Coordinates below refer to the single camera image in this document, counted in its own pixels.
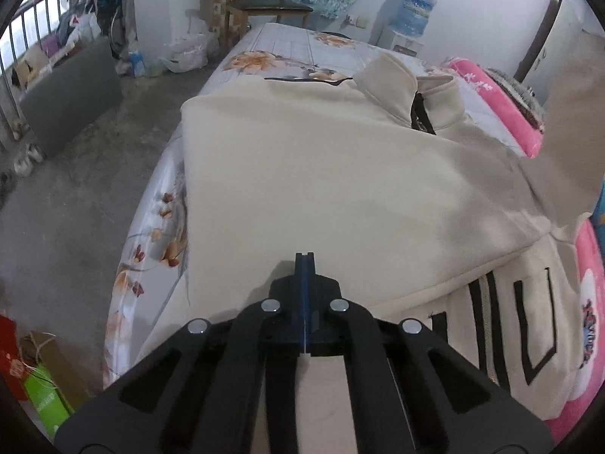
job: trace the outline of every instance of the white plastic bag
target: white plastic bag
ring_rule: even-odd
[[[93,33],[93,40],[96,40],[101,35],[101,26],[99,26],[99,22],[97,21],[97,15],[92,14],[90,16],[90,30]]]
[[[69,38],[67,38],[66,44],[77,44],[80,42],[83,46],[88,46],[95,40],[95,26],[99,29],[99,34],[101,33],[101,28],[99,28],[99,24],[97,23],[97,16],[94,13],[74,16],[72,17],[72,21],[75,28]]]
[[[189,21],[189,32],[188,34],[203,34],[208,39],[206,44],[206,54],[208,56],[216,56],[220,53],[219,38],[217,35],[210,32],[208,24],[205,20],[199,17],[192,16]]]
[[[161,63],[173,73],[203,68],[208,63],[208,38],[203,34],[188,34],[166,45]]]

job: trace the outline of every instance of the concrete floor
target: concrete floor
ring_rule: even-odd
[[[63,153],[20,179],[0,210],[0,313],[57,335],[93,391],[101,389],[105,324],[120,253],[180,106],[212,66],[123,78],[125,100]]]

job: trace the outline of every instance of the cardboard box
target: cardboard box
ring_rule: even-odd
[[[40,73],[40,70],[50,64],[50,61],[40,44],[30,47],[23,57],[13,66],[11,80],[21,92],[25,92],[28,84]]]
[[[50,372],[39,365],[23,384],[27,396],[36,410],[48,438],[52,441],[61,424],[70,417]]]
[[[69,413],[78,410],[91,399],[86,385],[61,353],[56,339],[46,333],[32,331],[25,341],[31,343],[34,353],[37,350],[37,365],[43,365],[48,371]],[[26,342],[22,341],[24,350],[25,346]]]

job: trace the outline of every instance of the wooden chair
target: wooden chair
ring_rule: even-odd
[[[277,22],[282,17],[302,16],[302,26],[307,26],[307,19],[313,8],[304,3],[290,2],[288,0],[232,0],[225,6],[225,43],[229,47],[229,17],[231,14],[241,15],[240,37],[246,34],[249,16],[275,15]]]

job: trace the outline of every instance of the metal screw head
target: metal screw head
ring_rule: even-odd
[[[422,323],[415,319],[406,319],[401,327],[403,330],[408,333],[408,335],[417,335],[420,331],[422,331]]]
[[[192,335],[201,335],[206,329],[208,329],[208,323],[204,319],[194,319],[187,325],[187,331]]]
[[[280,307],[281,307],[281,304],[279,303],[278,300],[275,300],[275,299],[263,300],[261,303],[261,309],[264,312],[277,312],[277,311],[279,311]]]
[[[349,303],[344,299],[334,299],[330,302],[330,308],[334,312],[345,312],[349,308]]]

